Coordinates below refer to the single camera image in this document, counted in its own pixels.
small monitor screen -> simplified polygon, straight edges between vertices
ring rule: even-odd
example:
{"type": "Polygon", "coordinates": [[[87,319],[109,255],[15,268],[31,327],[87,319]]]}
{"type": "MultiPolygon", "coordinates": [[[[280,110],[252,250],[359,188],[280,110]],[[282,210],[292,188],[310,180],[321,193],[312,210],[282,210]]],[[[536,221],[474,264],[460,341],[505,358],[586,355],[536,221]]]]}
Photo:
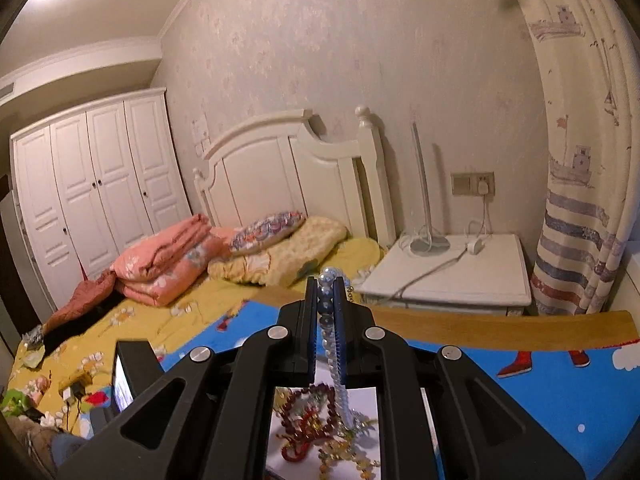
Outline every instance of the small monitor screen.
{"type": "Polygon", "coordinates": [[[124,375],[120,356],[116,357],[115,370],[113,372],[113,400],[115,400],[120,412],[124,411],[133,402],[133,396],[131,395],[127,378],[124,375]]]}

metal screw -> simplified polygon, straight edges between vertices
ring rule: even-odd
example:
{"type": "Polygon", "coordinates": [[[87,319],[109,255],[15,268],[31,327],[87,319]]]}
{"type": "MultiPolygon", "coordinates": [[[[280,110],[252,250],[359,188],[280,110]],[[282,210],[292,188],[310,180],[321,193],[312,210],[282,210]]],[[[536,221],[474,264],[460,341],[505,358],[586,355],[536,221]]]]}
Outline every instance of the metal screw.
{"type": "Polygon", "coordinates": [[[442,356],[449,361],[457,361],[462,357],[462,350],[457,346],[445,346],[442,349],[442,356]]]}
{"type": "Polygon", "coordinates": [[[364,331],[364,335],[369,339],[377,341],[385,336],[385,331],[382,330],[379,326],[370,326],[364,331]]]}
{"type": "Polygon", "coordinates": [[[211,357],[211,350],[206,346],[198,346],[189,352],[189,357],[195,363],[203,363],[211,357]]]}
{"type": "Polygon", "coordinates": [[[271,339],[283,339],[287,336],[287,334],[289,334],[289,330],[287,330],[286,327],[280,325],[272,326],[267,332],[267,335],[271,339]]]}

cloud print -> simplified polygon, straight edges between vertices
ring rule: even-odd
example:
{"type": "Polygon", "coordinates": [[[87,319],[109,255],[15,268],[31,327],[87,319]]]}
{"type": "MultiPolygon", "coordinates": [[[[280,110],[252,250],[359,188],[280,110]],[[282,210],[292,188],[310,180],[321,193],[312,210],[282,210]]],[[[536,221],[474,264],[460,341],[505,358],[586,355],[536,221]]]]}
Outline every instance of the cloud print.
{"type": "Polygon", "coordinates": [[[630,372],[640,366],[640,342],[618,348],[613,352],[612,360],[616,370],[625,369],[630,372]]]}

white nightstand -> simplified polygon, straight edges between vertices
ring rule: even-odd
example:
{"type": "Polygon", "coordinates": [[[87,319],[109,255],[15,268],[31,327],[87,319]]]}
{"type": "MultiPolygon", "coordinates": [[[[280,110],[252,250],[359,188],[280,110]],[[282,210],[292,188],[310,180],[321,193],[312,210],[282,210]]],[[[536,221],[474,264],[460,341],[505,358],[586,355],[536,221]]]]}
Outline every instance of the white nightstand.
{"type": "MultiPolygon", "coordinates": [[[[468,238],[449,235],[448,251],[415,256],[396,242],[369,277],[355,287],[367,301],[388,298],[403,285],[458,256],[468,238]]],[[[474,314],[518,314],[531,304],[529,279],[520,239],[516,235],[482,237],[484,247],[464,254],[449,267],[438,270],[407,287],[389,306],[428,308],[474,314]]]]}

blue blanket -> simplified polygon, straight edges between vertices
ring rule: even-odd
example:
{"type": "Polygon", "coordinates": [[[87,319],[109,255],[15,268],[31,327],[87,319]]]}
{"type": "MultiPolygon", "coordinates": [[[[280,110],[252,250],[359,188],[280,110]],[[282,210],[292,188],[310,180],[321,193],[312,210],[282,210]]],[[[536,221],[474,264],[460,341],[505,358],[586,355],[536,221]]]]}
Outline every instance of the blue blanket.
{"type": "MultiPolygon", "coordinates": [[[[164,370],[196,346],[215,352],[238,346],[252,333],[276,323],[278,310],[253,301],[237,317],[219,320],[162,361],[164,370]]],[[[440,346],[409,340],[417,348],[440,346]]],[[[318,341],[319,352],[322,345],[318,341]]],[[[497,382],[595,478],[618,450],[640,416],[640,367],[616,369],[617,348],[589,350],[589,366],[576,368],[567,352],[534,352],[532,371],[497,382]]],[[[513,362],[516,352],[463,348],[486,373],[513,362]]]]}

